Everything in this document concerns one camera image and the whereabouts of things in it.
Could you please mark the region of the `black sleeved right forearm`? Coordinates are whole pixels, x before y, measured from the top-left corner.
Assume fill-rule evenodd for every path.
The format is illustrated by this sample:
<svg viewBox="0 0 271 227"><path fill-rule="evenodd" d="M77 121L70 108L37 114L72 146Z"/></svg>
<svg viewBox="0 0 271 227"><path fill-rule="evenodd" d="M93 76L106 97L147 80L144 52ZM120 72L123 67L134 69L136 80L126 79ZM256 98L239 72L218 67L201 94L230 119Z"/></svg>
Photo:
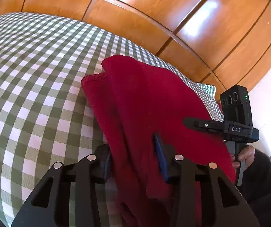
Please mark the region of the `black sleeved right forearm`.
<svg viewBox="0 0 271 227"><path fill-rule="evenodd" d="M256 150L252 165L244 171L238 188L257 217L260 226L271 226L271 161Z"/></svg>

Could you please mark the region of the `person's right hand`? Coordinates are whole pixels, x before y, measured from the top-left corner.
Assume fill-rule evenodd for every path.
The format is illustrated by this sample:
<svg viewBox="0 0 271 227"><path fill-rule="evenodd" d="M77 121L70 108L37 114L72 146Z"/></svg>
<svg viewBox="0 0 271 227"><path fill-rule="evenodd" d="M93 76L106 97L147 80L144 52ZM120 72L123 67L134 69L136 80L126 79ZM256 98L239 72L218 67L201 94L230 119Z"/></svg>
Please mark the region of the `person's right hand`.
<svg viewBox="0 0 271 227"><path fill-rule="evenodd" d="M230 159L232 161L232 167L234 170L237 170L240 167L240 163L245 163L246 170L248 167L252 165L255 159L255 148L252 145L247 145L245 148L241 150L241 152L238 154L237 161L234 155L230 155Z"/></svg>

